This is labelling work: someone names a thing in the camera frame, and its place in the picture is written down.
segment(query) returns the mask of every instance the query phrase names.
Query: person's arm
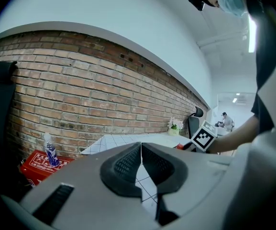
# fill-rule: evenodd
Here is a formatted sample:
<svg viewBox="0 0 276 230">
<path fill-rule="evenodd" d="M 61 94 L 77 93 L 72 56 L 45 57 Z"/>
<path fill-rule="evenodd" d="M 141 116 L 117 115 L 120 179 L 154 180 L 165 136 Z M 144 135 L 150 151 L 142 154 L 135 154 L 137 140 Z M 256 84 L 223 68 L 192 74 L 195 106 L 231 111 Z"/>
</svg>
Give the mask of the person's arm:
<svg viewBox="0 0 276 230">
<path fill-rule="evenodd" d="M 225 136 L 218 137 L 208 148 L 208 152 L 217 153 L 236 150 L 239 145 L 253 141 L 258 134 L 258 127 L 258 118 L 252 116 L 235 131 Z"/>
</svg>

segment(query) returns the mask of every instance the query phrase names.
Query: plastic bottle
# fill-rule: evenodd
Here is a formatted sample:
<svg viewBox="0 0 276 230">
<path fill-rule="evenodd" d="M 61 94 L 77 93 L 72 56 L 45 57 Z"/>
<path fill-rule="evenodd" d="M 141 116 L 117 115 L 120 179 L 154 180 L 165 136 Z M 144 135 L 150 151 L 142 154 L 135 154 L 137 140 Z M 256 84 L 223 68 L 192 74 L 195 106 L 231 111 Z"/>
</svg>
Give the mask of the plastic bottle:
<svg viewBox="0 0 276 230">
<path fill-rule="evenodd" d="M 50 165 L 53 167 L 56 167 L 59 165 L 59 159 L 57 158 L 56 149 L 52 143 L 51 135 L 49 133 L 45 133 L 44 140 L 45 140 L 44 149 L 47 153 Z"/>
</svg>

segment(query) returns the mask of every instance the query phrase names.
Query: flower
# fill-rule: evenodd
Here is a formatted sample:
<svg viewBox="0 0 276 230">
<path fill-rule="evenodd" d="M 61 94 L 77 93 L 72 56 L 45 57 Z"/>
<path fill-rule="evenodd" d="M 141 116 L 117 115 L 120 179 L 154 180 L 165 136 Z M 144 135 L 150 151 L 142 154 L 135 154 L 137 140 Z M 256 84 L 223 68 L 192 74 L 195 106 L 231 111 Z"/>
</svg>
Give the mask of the flower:
<svg viewBox="0 0 276 230">
<path fill-rule="evenodd" d="M 184 124 L 182 121 L 175 119 L 174 117 L 170 118 L 170 121 L 167 125 L 169 128 L 172 129 L 182 129 L 184 127 Z"/>
</svg>

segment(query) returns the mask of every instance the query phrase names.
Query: face mask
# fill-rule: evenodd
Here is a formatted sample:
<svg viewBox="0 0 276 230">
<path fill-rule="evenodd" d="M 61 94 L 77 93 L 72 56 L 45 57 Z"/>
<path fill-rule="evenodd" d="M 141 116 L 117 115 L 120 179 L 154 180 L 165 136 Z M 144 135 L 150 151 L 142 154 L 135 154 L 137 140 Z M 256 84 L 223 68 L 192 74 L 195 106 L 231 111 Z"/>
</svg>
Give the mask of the face mask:
<svg viewBox="0 0 276 230">
<path fill-rule="evenodd" d="M 227 13 L 241 17 L 247 12 L 244 0 L 218 0 L 220 8 Z"/>
</svg>

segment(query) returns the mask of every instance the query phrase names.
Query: fluorescent light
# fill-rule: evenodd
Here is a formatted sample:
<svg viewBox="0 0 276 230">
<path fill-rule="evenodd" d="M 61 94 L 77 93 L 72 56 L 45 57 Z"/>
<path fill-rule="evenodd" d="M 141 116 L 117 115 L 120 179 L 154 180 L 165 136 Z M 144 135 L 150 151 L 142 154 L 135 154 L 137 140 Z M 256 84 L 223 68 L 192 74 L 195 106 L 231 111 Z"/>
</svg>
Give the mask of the fluorescent light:
<svg viewBox="0 0 276 230">
<path fill-rule="evenodd" d="M 248 52 L 253 53 L 256 49 L 257 25 L 252 20 L 250 15 L 248 16 L 248 23 L 249 23 L 249 48 L 248 48 Z"/>
</svg>

